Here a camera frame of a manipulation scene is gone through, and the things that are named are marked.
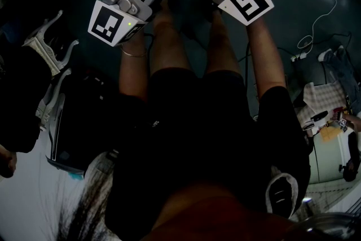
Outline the person's black shorts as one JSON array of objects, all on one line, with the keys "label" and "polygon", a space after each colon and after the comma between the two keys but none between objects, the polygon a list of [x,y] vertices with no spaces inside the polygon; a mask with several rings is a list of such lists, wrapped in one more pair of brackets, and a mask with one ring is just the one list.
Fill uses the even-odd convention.
[{"label": "person's black shorts", "polygon": [[148,103],[159,110],[192,107],[249,113],[243,78],[228,70],[207,73],[198,78],[188,69],[161,69],[150,78]]}]

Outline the person's right leg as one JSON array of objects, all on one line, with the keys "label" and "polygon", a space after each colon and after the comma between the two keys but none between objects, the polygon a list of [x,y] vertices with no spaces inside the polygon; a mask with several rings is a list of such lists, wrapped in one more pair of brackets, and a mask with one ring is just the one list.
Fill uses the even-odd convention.
[{"label": "person's right leg", "polygon": [[205,73],[209,74],[216,71],[232,71],[241,74],[236,55],[231,46],[228,32],[219,10],[212,12]]}]

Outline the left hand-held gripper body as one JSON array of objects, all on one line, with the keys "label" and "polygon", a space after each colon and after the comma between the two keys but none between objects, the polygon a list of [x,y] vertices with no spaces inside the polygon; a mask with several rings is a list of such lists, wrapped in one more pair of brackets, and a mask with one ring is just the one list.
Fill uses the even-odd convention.
[{"label": "left hand-held gripper body", "polygon": [[112,47],[119,46],[143,29],[152,14],[141,0],[97,0],[88,32]]}]

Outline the person's black t-shirt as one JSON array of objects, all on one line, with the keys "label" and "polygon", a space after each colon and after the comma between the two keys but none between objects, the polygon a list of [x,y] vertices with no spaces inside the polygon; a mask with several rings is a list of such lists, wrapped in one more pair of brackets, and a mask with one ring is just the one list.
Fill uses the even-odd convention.
[{"label": "person's black t-shirt", "polygon": [[189,185],[228,189],[247,208],[267,212],[266,189],[280,173],[298,183],[296,211],[310,179],[307,144],[287,89],[273,87],[250,114],[201,108],[155,109],[128,127],[105,212],[122,241],[138,241],[170,195]]}]

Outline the person's left forearm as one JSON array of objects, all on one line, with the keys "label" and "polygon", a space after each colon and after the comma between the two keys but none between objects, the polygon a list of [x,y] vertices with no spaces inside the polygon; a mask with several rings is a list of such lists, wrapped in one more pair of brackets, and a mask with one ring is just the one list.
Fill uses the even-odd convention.
[{"label": "person's left forearm", "polygon": [[121,47],[119,91],[121,94],[147,100],[147,50],[143,33],[136,34]]}]

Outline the checked cloth table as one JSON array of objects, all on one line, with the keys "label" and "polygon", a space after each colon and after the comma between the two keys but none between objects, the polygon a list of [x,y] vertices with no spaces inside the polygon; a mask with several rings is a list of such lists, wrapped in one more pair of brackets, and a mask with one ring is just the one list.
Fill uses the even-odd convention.
[{"label": "checked cloth table", "polygon": [[306,105],[297,113],[301,125],[324,111],[346,107],[346,95],[338,81],[324,85],[314,85],[313,82],[306,84],[302,100]]}]

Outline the black white-edged shoulder pad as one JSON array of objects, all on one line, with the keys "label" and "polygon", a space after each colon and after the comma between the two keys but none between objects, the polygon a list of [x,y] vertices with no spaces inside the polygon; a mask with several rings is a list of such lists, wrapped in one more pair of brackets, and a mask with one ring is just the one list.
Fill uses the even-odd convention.
[{"label": "black white-edged shoulder pad", "polygon": [[266,189],[266,209],[268,213],[290,218],[298,198],[298,183],[288,173],[276,175]]}]

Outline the white ornate chair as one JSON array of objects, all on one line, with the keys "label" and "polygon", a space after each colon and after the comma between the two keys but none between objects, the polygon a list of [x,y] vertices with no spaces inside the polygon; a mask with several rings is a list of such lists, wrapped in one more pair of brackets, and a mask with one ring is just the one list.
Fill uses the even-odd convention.
[{"label": "white ornate chair", "polygon": [[60,72],[50,83],[45,96],[41,99],[36,110],[36,117],[40,119],[39,128],[46,130],[46,125],[50,119],[51,111],[55,107],[60,94],[60,88],[64,79],[72,73],[70,68]]},{"label": "white ornate chair", "polygon": [[63,10],[35,29],[24,41],[24,47],[32,48],[45,61],[52,77],[68,65],[73,49],[80,44],[63,22]]}]

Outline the white shell chair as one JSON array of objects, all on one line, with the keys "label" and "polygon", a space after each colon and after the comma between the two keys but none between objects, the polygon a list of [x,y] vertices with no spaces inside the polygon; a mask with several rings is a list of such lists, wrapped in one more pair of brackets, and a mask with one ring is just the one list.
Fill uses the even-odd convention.
[{"label": "white shell chair", "polygon": [[64,111],[65,94],[61,93],[55,103],[48,122],[48,140],[45,149],[47,162],[57,170],[67,172],[75,180],[83,180],[85,168],[77,164],[75,152],[60,142],[61,120]]}]

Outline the person's right forearm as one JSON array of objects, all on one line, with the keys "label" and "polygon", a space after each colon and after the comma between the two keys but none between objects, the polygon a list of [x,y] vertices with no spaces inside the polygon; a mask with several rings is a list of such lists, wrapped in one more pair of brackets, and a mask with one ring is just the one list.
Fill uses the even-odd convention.
[{"label": "person's right forearm", "polygon": [[270,31],[261,17],[246,28],[258,97],[273,87],[286,87],[283,62]]}]

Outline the person's leg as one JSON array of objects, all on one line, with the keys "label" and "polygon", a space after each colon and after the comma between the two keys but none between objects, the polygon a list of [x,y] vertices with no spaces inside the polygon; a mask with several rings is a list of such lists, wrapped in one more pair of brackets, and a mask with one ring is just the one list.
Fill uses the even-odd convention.
[{"label": "person's leg", "polygon": [[167,69],[186,71],[194,76],[190,67],[182,38],[175,27],[168,0],[162,0],[160,11],[153,20],[154,44],[150,60],[150,76]]},{"label": "person's leg", "polygon": [[241,74],[236,55],[231,46],[228,32],[219,10],[212,12],[205,73],[209,74],[216,71],[232,71]]}]

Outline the person's left leg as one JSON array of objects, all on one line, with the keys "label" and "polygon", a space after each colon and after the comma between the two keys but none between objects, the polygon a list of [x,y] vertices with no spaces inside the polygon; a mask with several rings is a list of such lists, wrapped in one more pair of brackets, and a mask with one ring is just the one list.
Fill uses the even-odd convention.
[{"label": "person's left leg", "polygon": [[182,38],[175,27],[168,0],[162,0],[160,11],[153,20],[154,44],[150,60],[150,76],[167,69],[186,71],[194,76],[190,67]]}]

